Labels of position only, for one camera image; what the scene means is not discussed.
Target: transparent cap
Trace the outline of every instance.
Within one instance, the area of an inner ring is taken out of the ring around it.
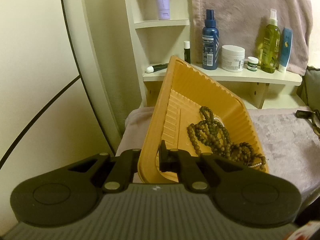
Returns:
[[[275,10],[275,9],[270,10],[269,24],[278,25],[277,10]]]

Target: green spray bottle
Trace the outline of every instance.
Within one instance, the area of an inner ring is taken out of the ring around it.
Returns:
[[[269,24],[263,41],[261,69],[274,73],[279,56],[280,30],[278,28],[277,11],[271,9]]]

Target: yellow tray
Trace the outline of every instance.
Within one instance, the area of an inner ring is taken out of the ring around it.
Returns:
[[[201,106],[209,107],[222,120],[232,142],[248,142],[256,153],[263,155],[258,135],[242,100],[206,74],[172,56],[138,162],[138,173],[144,183],[178,181],[175,173],[159,171],[157,153],[161,140],[165,140],[167,149],[178,148],[197,156],[187,127],[202,120],[199,113]],[[198,145],[201,152],[211,152],[210,147],[201,143]]]

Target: wooden shelf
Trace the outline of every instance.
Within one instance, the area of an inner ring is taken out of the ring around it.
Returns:
[[[190,25],[189,19],[182,20],[149,20],[134,23],[135,29],[141,28],[152,28],[152,27],[161,27],[161,26],[187,26]]]
[[[201,67],[201,64],[194,65],[197,69],[207,74],[216,81],[234,81],[234,82],[260,82],[270,84],[283,84],[299,86],[302,82],[302,77],[298,74],[286,71],[281,73],[276,70],[273,74],[266,73],[260,68],[256,72],[243,69],[241,72],[229,72],[220,67],[216,70],[206,70]],[[162,81],[164,79],[166,69],[154,73],[144,73],[143,81]]]

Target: cabinet panel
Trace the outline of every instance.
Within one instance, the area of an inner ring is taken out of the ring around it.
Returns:
[[[0,235],[15,223],[10,194],[20,182],[111,150],[80,80],[35,122],[0,169]]]
[[[0,0],[0,158],[79,75],[61,0]]]

